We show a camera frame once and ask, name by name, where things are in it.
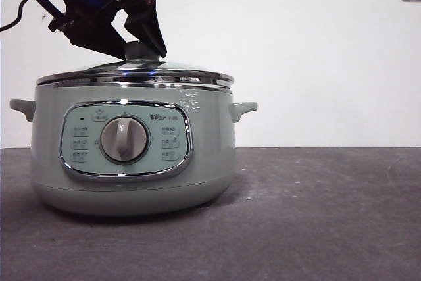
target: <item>tabletop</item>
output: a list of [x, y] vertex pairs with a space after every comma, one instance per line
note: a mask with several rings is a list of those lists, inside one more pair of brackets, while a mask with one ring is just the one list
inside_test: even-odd
[[43, 205], [3, 149], [1, 279], [421, 280], [421, 149], [238, 149], [214, 201], [125, 218]]

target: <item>lid knob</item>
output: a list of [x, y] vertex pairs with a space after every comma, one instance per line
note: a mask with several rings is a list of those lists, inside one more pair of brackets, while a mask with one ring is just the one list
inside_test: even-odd
[[150, 59], [159, 60], [159, 55], [152, 51], [148, 46], [139, 41], [126, 43], [124, 46], [124, 55], [129, 59]]

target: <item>stainless steel rim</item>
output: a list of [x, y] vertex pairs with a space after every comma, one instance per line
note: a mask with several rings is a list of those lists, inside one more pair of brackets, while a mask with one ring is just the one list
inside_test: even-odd
[[154, 88], [230, 90], [234, 79], [225, 74], [195, 70], [193, 67], [162, 61], [124, 61], [78, 72], [42, 77], [37, 85], [55, 87], [132, 86]]

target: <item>cable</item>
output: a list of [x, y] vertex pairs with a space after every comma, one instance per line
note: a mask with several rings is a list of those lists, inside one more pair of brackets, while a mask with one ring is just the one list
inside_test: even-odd
[[28, 2], [28, 0], [22, 0], [21, 1], [21, 3], [19, 4], [19, 9], [18, 9], [18, 17], [16, 18], [16, 20], [7, 24], [6, 26], [2, 26], [0, 28], [0, 32], [3, 32], [3, 31], [8, 30], [10, 28], [13, 28], [14, 26], [16, 26], [22, 20], [22, 13], [24, 11], [24, 5], [27, 2]]

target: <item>pot handle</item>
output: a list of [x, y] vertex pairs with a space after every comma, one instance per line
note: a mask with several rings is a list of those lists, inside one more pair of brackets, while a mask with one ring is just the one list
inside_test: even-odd
[[233, 103], [230, 107], [230, 113], [232, 117], [232, 122], [239, 122], [241, 116], [244, 113], [256, 111], [257, 102], [242, 102], [242, 103]]
[[33, 121], [35, 113], [35, 101], [13, 99], [10, 102], [10, 108], [22, 112], [26, 116], [28, 122]]

